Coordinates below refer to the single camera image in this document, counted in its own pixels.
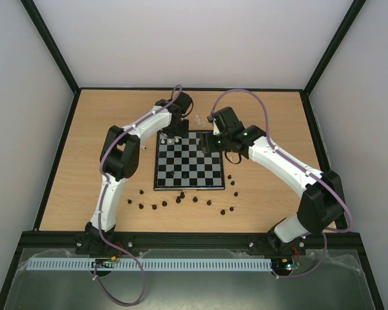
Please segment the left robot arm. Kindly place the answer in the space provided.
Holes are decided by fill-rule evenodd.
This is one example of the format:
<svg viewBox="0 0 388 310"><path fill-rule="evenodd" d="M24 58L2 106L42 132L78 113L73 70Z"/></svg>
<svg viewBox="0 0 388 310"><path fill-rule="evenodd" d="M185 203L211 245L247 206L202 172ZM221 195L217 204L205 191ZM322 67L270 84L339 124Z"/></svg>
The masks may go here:
<svg viewBox="0 0 388 310"><path fill-rule="evenodd" d="M192 107L192 98L179 92L171 99L157 101L135 122L108 130L100 156L101 191L95 212L85 226L91 249L103 253L114 244L118 204L125 184L138 168L141 144L161 130L168 136L183 135L189 124L185 117Z"/></svg>

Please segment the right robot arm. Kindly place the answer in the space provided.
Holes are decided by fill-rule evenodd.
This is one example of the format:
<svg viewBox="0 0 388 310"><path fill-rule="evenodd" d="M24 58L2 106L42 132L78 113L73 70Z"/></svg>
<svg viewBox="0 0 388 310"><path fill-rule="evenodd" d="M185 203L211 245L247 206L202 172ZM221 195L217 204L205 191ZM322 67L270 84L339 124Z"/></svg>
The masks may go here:
<svg viewBox="0 0 388 310"><path fill-rule="evenodd" d="M334 171L321 172L305 165L278 147L263 129L244 127L230 107L208 116L208 122L213 132L200 139L203 153L237 153L267 168L299 197L296 213L268 231L267 243L273 252L285 252L300 236L323 232L343 214L341 179Z"/></svg>

